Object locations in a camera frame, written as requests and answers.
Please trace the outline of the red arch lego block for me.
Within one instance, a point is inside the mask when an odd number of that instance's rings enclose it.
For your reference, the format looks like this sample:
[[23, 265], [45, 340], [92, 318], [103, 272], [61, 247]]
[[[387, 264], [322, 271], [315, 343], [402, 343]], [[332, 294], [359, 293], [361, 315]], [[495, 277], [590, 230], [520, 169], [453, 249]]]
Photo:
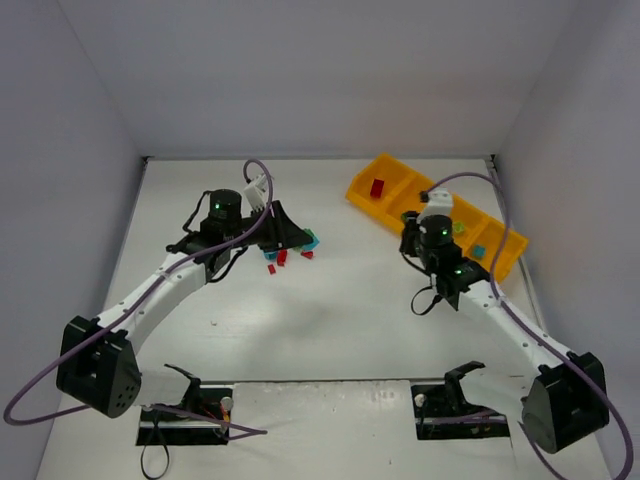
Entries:
[[374, 179], [370, 189], [370, 197], [380, 199], [382, 197], [385, 182], [381, 179]]

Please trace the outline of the teal blue lego brick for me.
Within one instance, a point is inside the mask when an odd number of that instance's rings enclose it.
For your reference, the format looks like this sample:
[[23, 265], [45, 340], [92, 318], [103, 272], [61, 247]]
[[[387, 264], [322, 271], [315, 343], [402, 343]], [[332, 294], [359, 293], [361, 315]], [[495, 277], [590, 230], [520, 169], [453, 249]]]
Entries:
[[482, 260], [487, 256], [487, 248], [484, 245], [475, 244], [471, 253], [475, 259]]

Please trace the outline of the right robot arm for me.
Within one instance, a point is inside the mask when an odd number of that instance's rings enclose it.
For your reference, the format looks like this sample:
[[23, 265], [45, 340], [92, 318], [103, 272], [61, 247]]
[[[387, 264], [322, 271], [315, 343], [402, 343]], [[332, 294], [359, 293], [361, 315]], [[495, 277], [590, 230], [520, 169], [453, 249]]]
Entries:
[[526, 368], [517, 378], [490, 373], [479, 360], [449, 370], [444, 385], [451, 411], [467, 415], [483, 407], [511, 417], [547, 453], [605, 427], [610, 409], [601, 398], [606, 382], [597, 357], [575, 354], [527, 319], [515, 321], [516, 308], [492, 285], [489, 272], [455, 244], [449, 217], [407, 211], [402, 220], [401, 255], [419, 261], [415, 267], [429, 279], [432, 302], [445, 301], [479, 322]]

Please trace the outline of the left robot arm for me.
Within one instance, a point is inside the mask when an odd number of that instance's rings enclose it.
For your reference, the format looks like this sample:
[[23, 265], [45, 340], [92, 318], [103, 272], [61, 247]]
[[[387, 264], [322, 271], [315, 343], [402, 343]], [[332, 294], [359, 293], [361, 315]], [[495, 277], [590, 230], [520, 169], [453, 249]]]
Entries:
[[167, 246], [164, 262], [136, 290], [93, 319], [77, 316], [65, 327], [58, 366], [60, 391], [109, 418], [132, 406], [167, 405], [191, 410], [200, 380], [166, 364], [143, 372], [137, 355], [154, 329], [187, 297], [230, 272], [240, 252], [257, 246], [265, 253], [300, 248], [312, 236], [297, 226], [281, 203], [241, 213], [243, 195], [228, 189], [206, 192], [207, 216], [197, 229]]

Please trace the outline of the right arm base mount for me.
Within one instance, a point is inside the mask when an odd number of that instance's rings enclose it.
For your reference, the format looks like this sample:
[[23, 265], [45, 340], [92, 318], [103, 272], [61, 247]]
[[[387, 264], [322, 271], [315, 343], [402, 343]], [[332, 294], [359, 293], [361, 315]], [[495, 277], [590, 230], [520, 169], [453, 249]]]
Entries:
[[484, 440], [509, 438], [506, 418], [486, 407], [454, 406], [443, 383], [412, 383], [410, 386], [419, 441]]

